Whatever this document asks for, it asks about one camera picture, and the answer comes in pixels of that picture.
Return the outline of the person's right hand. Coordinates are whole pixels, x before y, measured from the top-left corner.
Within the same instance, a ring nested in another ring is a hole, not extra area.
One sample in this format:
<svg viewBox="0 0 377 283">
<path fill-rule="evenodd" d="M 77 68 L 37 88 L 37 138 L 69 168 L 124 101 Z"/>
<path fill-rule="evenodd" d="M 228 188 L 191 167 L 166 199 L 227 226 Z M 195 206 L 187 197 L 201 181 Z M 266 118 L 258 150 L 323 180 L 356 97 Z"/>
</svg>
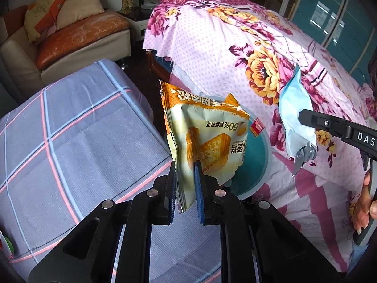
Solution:
<svg viewBox="0 0 377 283">
<path fill-rule="evenodd" d="M 376 201 L 373 201 L 371 195 L 369 194 L 370 179 L 371 173 L 370 170 L 368 170 L 364 177 L 361 195 L 358 198 L 357 205 L 352 216 L 353 227 L 357 234 L 360 234 L 362 229 L 365 229 L 368 226 L 370 218 L 376 220 L 377 216 Z"/>
</svg>

